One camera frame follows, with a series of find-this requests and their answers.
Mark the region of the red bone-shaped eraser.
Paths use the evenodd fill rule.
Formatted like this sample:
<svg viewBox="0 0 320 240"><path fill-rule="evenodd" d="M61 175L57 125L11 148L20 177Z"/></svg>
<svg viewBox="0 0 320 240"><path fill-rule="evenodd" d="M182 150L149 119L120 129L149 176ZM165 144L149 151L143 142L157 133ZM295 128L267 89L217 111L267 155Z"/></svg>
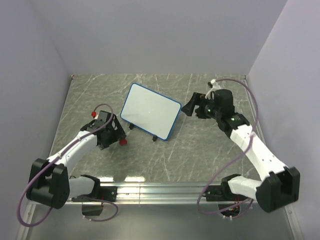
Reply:
<svg viewBox="0 0 320 240"><path fill-rule="evenodd" d="M126 145L128 142L127 142L127 140L125 139L125 138L121 138L120 140L119 140L119 145L120 146L124 146L124 145Z"/></svg>

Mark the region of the blue framed whiteboard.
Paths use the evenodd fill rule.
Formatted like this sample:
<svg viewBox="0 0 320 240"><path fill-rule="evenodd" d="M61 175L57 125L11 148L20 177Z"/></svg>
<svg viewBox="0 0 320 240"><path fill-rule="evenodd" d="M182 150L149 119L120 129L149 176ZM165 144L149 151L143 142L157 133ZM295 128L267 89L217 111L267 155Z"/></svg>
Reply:
<svg viewBox="0 0 320 240"><path fill-rule="evenodd" d="M143 85L133 83L124 101L120 117L157 138L168 140L182 105Z"/></svg>

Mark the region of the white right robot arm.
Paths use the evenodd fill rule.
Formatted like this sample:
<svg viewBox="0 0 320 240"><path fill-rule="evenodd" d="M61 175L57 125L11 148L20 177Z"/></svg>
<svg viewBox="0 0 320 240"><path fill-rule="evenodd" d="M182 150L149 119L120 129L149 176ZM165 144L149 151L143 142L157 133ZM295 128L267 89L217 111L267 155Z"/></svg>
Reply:
<svg viewBox="0 0 320 240"><path fill-rule="evenodd" d="M205 187L202 195L208 202L252 199L270 213L299 199L300 172L280 161L249 121L235 111L230 90L219 89L208 96L195 92L181 111L188 117L195 113L199 119L214 119L219 129L244 152L260 177L253 180L237 173L224 177L220 185Z"/></svg>

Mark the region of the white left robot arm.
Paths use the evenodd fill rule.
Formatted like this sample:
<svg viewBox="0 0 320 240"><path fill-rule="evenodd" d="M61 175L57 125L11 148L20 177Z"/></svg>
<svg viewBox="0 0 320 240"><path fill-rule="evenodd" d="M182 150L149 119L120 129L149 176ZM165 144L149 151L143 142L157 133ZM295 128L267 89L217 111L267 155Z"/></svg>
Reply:
<svg viewBox="0 0 320 240"><path fill-rule="evenodd" d="M104 150L125 139L126 133L117 116L101 110L68 145L47 159L38 158L33 162L26 198L53 209L60 209L67 200L79 196L85 196L89 201L98 200L100 179L87 174L71 178L71 172L93 148Z"/></svg>

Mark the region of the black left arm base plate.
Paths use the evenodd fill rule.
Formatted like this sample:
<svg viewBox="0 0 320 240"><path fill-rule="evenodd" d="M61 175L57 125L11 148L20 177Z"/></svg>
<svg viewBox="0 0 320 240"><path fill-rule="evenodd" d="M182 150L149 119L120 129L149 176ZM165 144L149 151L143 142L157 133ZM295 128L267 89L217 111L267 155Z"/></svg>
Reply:
<svg viewBox="0 0 320 240"><path fill-rule="evenodd" d="M87 195L80 195L71 198L72 202L89 202L95 199L98 202L102 200L115 202L117 198L118 187L117 186L100 186L94 193Z"/></svg>

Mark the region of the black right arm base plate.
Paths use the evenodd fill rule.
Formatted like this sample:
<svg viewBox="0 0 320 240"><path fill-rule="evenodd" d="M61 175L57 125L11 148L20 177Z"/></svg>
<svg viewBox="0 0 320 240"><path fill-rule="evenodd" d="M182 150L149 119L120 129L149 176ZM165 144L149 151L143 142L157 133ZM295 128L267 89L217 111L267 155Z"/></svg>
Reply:
<svg viewBox="0 0 320 240"><path fill-rule="evenodd" d="M229 187L222 185L209 185L201 194L207 202L231 202L237 199Z"/></svg>

